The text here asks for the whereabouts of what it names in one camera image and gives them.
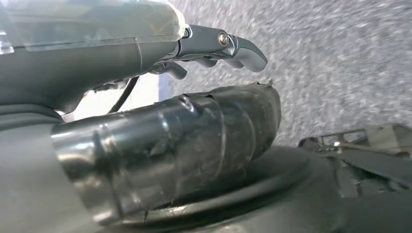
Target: gray pavement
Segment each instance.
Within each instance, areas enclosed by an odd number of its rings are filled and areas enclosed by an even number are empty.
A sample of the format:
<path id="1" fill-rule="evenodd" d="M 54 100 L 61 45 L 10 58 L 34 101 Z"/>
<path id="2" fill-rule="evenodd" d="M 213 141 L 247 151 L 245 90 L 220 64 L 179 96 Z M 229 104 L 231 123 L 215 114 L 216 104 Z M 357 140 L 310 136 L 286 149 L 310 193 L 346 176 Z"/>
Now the gray pavement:
<path id="1" fill-rule="evenodd" d="M 171 0 L 188 23 L 258 45 L 266 70 L 183 63 L 171 95 L 273 80 L 282 99 L 276 143 L 387 122 L 412 123 L 412 1 Z"/>

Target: pivot bolt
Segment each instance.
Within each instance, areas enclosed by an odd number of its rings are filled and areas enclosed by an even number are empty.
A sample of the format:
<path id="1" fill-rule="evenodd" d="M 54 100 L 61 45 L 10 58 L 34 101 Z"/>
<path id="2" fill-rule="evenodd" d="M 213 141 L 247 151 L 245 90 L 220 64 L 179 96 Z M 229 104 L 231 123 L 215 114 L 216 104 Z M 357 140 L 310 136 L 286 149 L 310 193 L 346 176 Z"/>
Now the pivot bolt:
<path id="1" fill-rule="evenodd" d="M 223 47 L 227 46 L 227 34 L 225 32 L 220 32 L 218 36 L 219 44 Z"/>

